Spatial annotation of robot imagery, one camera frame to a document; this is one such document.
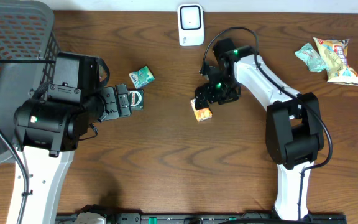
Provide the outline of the dark green round-label pack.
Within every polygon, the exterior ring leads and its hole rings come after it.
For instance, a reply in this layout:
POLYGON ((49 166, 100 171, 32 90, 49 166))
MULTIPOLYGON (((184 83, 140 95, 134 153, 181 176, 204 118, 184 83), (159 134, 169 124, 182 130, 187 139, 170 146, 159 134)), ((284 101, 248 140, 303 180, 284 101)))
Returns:
POLYGON ((128 91, 129 103, 131 110, 142 110, 144 109, 144 90, 129 90, 128 91))

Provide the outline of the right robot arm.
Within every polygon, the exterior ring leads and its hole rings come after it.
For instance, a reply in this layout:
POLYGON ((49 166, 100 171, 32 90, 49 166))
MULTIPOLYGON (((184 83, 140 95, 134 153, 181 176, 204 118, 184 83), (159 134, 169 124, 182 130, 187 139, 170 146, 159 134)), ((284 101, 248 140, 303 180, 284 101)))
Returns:
POLYGON ((208 82, 195 90, 195 109, 236 101, 246 87, 266 112, 265 145, 278 168, 275 213, 284 220, 305 219, 310 171, 324 147, 317 97, 282 82, 255 47, 236 47, 227 38, 215 43, 213 53, 218 66, 203 64, 200 73, 208 82))

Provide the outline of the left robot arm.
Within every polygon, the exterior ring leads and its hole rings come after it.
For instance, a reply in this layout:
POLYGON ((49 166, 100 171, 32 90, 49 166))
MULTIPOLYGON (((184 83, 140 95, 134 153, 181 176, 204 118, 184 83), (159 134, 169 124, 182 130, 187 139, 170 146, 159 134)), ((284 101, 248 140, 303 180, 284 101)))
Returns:
POLYGON ((126 85, 108 86, 109 77, 103 59, 60 52, 52 82, 16 109, 19 160, 8 223, 54 223, 65 176, 88 128, 131 115, 126 85))

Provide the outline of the orange Kleenex tissue pack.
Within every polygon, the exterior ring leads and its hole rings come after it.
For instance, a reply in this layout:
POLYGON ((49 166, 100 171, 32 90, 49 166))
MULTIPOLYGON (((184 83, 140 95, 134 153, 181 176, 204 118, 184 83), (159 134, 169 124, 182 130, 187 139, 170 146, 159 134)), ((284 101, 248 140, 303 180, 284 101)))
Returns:
POLYGON ((209 108, 203 108, 200 110, 196 109, 195 108, 195 99, 192 99, 190 101, 190 103, 191 103, 191 107, 192 107, 192 110, 194 112, 197 122, 201 122, 201 121, 212 118, 213 114, 209 108))

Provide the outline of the teal wet wipes pack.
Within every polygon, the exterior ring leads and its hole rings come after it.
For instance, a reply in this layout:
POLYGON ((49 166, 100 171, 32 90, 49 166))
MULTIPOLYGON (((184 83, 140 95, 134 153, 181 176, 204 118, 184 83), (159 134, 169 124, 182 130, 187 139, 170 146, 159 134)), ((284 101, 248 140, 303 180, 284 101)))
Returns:
POLYGON ((326 62, 310 43, 302 46, 300 50, 295 52, 295 55, 306 64, 311 72, 319 73, 328 69, 326 62))

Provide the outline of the blue Kleenex tissue pack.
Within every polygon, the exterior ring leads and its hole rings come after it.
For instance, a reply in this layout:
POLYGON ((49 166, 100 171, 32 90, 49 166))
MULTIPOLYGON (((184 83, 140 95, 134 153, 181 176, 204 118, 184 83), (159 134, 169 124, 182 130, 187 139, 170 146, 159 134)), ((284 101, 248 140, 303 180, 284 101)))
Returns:
POLYGON ((136 89, 142 88, 155 80, 155 77, 148 66, 145 66, 138 71, 131 72, 129 78, 136 89))

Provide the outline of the large yellow wipes pack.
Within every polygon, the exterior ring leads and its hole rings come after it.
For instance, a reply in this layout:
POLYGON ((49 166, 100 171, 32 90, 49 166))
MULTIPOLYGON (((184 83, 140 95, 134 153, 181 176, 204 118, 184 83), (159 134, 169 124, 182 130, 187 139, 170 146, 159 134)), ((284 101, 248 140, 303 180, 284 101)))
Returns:
POLYGON ((347 50, 350 39, 319 39, 313 40, 323 61, 328 66, 328 83, 358 86, 358 74, 349 66, 347 50))

